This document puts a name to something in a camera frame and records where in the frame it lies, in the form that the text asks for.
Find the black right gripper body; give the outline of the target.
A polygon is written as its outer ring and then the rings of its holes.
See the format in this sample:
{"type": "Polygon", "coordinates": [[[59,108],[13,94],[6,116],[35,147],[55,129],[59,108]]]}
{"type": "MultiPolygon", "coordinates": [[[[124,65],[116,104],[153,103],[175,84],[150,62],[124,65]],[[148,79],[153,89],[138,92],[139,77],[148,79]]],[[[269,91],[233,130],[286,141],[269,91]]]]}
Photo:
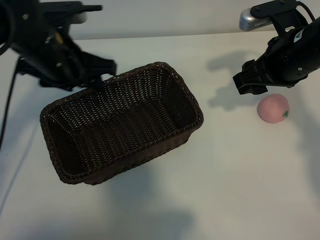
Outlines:
{"type": "Polygon", "coordinates": [[[307,78],[310,64],[307,63],[308,26],[278,33],[268,42],[265,53],[252,63],[254,86],[281,86],[291,88],[307,78]]]}

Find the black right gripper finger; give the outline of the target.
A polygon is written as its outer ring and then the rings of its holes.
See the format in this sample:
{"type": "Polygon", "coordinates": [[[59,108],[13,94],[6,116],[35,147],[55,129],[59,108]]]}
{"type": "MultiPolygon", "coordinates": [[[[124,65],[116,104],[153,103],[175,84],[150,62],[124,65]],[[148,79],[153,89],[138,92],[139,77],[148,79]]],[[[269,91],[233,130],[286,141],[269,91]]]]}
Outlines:
{"type": "Polygon", "coordinates": [[[242,73],[255,73],[256,72],[255,63],[256,63],[256,61],[254,59],[245,62],[242,65],[242,71],[241,72],[242,73]]]}
{"type": "Polygon", "coordinates": [[[236,75],[234,75],[233,81],[240,95],[261,95],[267,92],[266,86],[256,85],[248,82],[248,80],[242,75],[242,72],[239,72],[236,75]]]}

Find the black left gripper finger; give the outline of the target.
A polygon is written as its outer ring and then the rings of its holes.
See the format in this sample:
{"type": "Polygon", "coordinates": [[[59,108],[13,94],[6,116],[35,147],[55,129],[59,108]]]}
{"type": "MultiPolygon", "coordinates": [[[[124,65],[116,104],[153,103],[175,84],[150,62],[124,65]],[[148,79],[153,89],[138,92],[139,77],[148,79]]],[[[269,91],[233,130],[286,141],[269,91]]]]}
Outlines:
{"type": "Polygon", "coordinates": [[[103,88],[103,81],[102,81],[102,78],[99,76],[95,78],[90,78],[88,83],[80,83],[80,85],[74,85],[70,82],[55,83],[55,82],[47,81],[46,79],[40,79],[39,85],[43,88],[57,88],[57,89],[62,89],[68,92],[72,92],[73,89],[77,87],[101,91],[103,88]]]}
{"type": "Polygon", "coordinates": [[[114,60],[83,52],[83,66],[89,75],[116,75],[117,64],[114,60]]]}

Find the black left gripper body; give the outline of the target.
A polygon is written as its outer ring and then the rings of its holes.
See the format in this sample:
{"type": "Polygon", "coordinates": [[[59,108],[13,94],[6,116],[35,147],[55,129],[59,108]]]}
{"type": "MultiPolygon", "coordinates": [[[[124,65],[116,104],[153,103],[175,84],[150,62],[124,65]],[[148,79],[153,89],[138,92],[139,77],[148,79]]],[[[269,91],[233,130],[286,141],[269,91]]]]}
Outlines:
{"type": "Polygon", "coordinates": [[[11,48],[19,54],[17,72],[44,83],[83,83],[85,65],[82,50],[69,35],[73,17],[62,19],[42,14],[13,17],[11,48]]]}

